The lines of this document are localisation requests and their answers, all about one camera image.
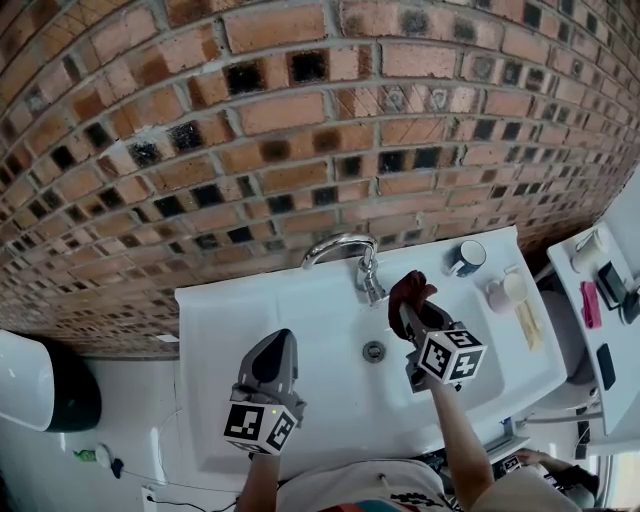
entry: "green object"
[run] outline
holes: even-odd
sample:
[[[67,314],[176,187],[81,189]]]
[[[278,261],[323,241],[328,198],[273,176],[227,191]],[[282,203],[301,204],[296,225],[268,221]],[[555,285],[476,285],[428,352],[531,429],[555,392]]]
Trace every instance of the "green object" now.
[[[73,452],[78,460],[82,462],[95,462],[96,452],[94,450],[82,450],[79,452]]]

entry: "power outlet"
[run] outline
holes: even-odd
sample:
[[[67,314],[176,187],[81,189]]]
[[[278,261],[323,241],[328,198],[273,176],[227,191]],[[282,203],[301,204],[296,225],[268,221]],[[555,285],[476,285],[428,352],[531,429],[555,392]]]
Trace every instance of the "power outlet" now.
[[[151,487],[142,487],[142,510],[143,512],[158,512],[158,505],[153,501],[156,499],[156,493]]]

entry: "pink object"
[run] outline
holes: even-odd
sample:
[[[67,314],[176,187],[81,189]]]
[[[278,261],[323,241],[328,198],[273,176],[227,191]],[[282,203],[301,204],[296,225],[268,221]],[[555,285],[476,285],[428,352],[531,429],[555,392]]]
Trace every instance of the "pink object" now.
[[[583,302],[582,318],[584,319],[587,329],[598,329],[602,327],[596,284],[591,281],[582,281],[582,283],[580,283],[580,292],[582,293]]]

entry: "drain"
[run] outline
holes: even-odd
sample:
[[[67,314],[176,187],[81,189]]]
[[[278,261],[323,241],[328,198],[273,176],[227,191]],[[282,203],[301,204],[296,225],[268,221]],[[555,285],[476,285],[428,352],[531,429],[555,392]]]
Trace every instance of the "drain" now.
[[[384,359],[387,349],[379,341],[370,341],[362,348],[364,360],[371,363],[379,363]]]

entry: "floor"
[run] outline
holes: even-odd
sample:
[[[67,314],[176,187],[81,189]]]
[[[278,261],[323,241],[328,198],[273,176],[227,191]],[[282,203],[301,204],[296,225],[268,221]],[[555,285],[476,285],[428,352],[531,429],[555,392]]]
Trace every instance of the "floor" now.
[[[154,490],[156,500],[189,501],[206,510],[232,503],[241,481],[195,469],[186,417],[176,413],[181,408],[179,364],[89,361],[103,396],[102,420],[90,432],[40,433],[0,420],[0,471],[16,512],[175,512],[168,505],[143,508],[143,486]],[[478,434],[488,442],[501,429],[488,425]],[[560,458],[569,458],[577,441],[570,425],[529,426],[524,433],[532,437],[531,447]],[[93,449],[97,443],[124,462],[120,480],[74,457],[74,450]]]

